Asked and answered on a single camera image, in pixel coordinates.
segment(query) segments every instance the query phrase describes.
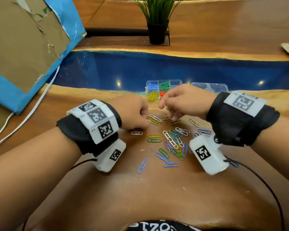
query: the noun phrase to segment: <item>cardboard box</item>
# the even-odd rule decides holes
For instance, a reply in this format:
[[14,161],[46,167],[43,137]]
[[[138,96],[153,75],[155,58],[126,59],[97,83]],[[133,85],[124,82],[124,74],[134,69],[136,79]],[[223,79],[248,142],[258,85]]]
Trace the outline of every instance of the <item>cardboard box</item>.
[[72,0],[0,0],[0,104],[21,113],[85,35]]

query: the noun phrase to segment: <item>black cable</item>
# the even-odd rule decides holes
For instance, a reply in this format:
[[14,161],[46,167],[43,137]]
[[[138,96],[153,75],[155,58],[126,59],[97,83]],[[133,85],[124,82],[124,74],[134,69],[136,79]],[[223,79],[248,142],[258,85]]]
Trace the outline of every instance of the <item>black cable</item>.
[[279,201],[278,201],[277,196],[275,195],[275,193],[273,192],[273,190],[271,189],[271,187],[265,182],[265,180],[263,180],[262,177],[260,177],[260,175],[259,175],[258,173],[256,173],[254,170],[252,170],[250,167],[248,167],[247,165],[245,165],[245,164],[243,164],[243,163],[241,163],[241,162],[239,162],[239,161],[236,161],[236,160],[233,160],[233,159],[228,158],[228,159],[224,160],[224,162],[229,162],[229,163],[230,163],[230,162],[233,162],[233,163],[236,163],[236,164],[240,164],[241,166],[244,166],[245,168],[247,168],[248,170],[250,170],[254,175],[256,175],[256,176],[260,179],[260,181],[263,182],[263,184],[265,184],[265,186],[269,189],[269,191],[271,192],[271,194],[273,195],[273,197],[274,197],[274,199],[275,199],[275,201],[276,201],[276,203],[277,203],[278,210],[279,210],[279,212],[280,212],[281,231],[284,231],[284,230],[285,230],[285,220],[284,220],[283,210],[282,210],[282,208],[281,208],[281,205],[280,205],[280,203],[279,203]]
[[[71,171],[72,169],[76,168],[77,166],[80,166],[81,164],[83,163],[86,163],[88,161],[97,161],[97,159],[87,159],[87,160],[84,160],[78,164],[75,164],[69,171]],[[24,222],[23,226],[22,226],[22,231],[25,231],[25,227],[26,227],[26,224],[28,222],[28,219]]]

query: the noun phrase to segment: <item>clear plastic container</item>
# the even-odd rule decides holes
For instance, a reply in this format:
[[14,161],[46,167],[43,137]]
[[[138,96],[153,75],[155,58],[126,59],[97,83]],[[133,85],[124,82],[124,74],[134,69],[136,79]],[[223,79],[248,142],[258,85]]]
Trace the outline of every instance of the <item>clear plastic container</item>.
[[180,79],[148,80],[145,92],[149,102],[159,102],[170,89],[182,84]]
[[204,90],[214,92],[214,93],[220,93],[220,92],[228,92],[228,87],[226,84],[222,83],[205,83],[205,82],[192,82],[193,86],[202,88]]

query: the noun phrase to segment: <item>wire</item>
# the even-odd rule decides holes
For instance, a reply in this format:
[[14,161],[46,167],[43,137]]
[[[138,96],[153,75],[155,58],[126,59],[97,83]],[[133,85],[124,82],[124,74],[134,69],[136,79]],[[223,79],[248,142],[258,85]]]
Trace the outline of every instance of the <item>wire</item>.
[[[48,91],[48,89],[50,88],[50,86],[52,85],[52,83],[54,82],[54,79],[57,76],[57,73],[60,69],[60,66],[58,66],[57,71],[54,75],[54,77],[52,78],[52,80],[50,81],[50,83],[48,84],[48,86],[46,87],[45,91],[42,93],[41,97],[39,98],[39,100],[37,101],[37,103],[34,105],[33,109],[31,110],[31,112],[26,116],[26,118],[22,121],[22,123],[19,124],[18,127],[16,127],[15,130],[13,130],[9,135],[7,135],[6,137],[4,137],[2,140],[0,140],[0,144],[3,143],[9,136],[11,136],[12,134],[14,134],[16,131],[19,130],[20,127],[22,127],[22,125],[32,116],[32,114],[35,112],[35,110],[37,109],[37,107],[39,106],[39,104],[41,103],[43,97],[45,96],[46,92]],[[11,118],[11,116],[14,113],[11,113],[11,115],[8,117],[8,119],[6,120],[4,126],[1,128],[0,133],[3,131],[3,129],[6,127],[8,120]]]
[[279,203],[279,201],[278,201],[277,196],[275,195],[275,193],[273,192],[273,190],[271,189],[271,187],[265,182],[265,180],[263,180],[263,178],[260,177],[260,175],[259,175],[258,173],[256,173],[254,170],[252,170],[250,167],[248,167],[247,165],[245,165],[245,164],[243,164],[243,163],[241,163],[241,162],[239,162],[239,161],[236,161],[236,160],[233,160],[233,159],[228,158],[228,159],[224,160],[224,162],[229,162],[229,163],[230,163],[230,162],[233,162],[233,163],[239,164],[239,165],[241,165],[241,166],[244,166],[244,167],[247,168],[249,171],[251,171],[254,175],[256,175],[256,176],[260,179],[260,181],[263,182],[263,184],[265,184],[265,186],[269,189],[269,191],[271,192],[271,194],[273,195],[273,197],[274,197],[274,199],[275,199],[275,201],[276,201],[276,203],[277,203],[278,210],[279,210],[279,212],[280,212],[281,231],[284,231],[284,230],[285,230],[285,220],[284,220],[283,210],[282,210],[282,208],[281,208],[281,205],[280,205],[280,203]]
[[[88,161],[97,161],[97,159],[87,159],[87,160],[84,160],[84,161],[82,161],[82,162],[80,162],[80,163],[78,163],[78,164],[75,164],[69,171],[71,171],[72,169],[74,169],[74,168],[76,168],[77,166],[80,166],[81,164],[83,164],[83,163],[86,163],[86,162],[88,162]],[[28,222],[28,219],[24,222],[24,224],[23,224],[23,226],[22,226],[22,231],[25,231],[25,227],[26,227],[26,224],[27,224],[27,222]]]

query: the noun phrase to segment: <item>person's right hand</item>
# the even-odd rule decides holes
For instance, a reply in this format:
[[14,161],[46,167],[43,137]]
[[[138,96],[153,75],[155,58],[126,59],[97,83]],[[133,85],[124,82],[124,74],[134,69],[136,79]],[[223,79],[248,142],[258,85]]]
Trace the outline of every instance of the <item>person's right hand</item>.
[[169,117],[173,121],[184,115],[197,116],[206,120],[206,115],[216,96],[204,89],[182,84],[168,91],[160,100],[158,107],[163,109],[166,104]]

